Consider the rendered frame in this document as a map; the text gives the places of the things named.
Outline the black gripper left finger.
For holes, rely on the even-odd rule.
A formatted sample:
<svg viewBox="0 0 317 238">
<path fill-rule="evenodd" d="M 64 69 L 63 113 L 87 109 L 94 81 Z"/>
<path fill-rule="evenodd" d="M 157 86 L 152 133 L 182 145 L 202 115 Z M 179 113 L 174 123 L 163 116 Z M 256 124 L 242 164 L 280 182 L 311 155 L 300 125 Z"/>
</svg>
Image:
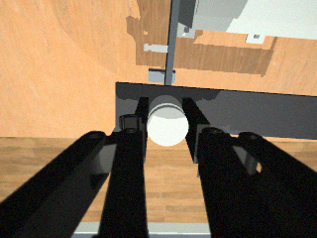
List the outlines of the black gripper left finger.
<svg viewBox="0 0 317 238">
<path fill-rule="evenodd" d="M 71 238 L 110 174 L 97 234 L 150 238 L 144 163 L 149 98 L 111 135 L 83 134 L 0 202 L 0 238 Z M 90 167 L 89 167 L 90 166 Z"/>
</svg>

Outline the grey cylinder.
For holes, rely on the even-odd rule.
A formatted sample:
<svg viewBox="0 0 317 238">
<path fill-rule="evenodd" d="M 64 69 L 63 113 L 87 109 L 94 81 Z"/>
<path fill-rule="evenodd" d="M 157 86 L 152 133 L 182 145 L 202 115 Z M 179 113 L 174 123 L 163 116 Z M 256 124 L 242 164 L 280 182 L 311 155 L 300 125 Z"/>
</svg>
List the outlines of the grey cylinder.
<svg viewBox="0 0 317 238">
<path fill-rule="evenodd" d="M 188 121 L 176 98 L 161 95 L 152 101 L 147 131 L 150 138 L 161 146 L 173 146 L 185 138 Z"/>
</svg>

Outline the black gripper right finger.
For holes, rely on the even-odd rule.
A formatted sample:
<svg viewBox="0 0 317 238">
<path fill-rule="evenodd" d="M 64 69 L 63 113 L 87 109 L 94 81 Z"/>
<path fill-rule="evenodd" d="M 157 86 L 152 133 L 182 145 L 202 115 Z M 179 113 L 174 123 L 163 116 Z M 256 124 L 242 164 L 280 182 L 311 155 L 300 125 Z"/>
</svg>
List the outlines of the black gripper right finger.
<svg viewBox="0 0 317 238">
<path fill-rule="evenodd" d="M 182 109 L 211 238 L 317 238 L 317 172 L 254 132 L 212 126 L 192 98 Z"/>
</svg>

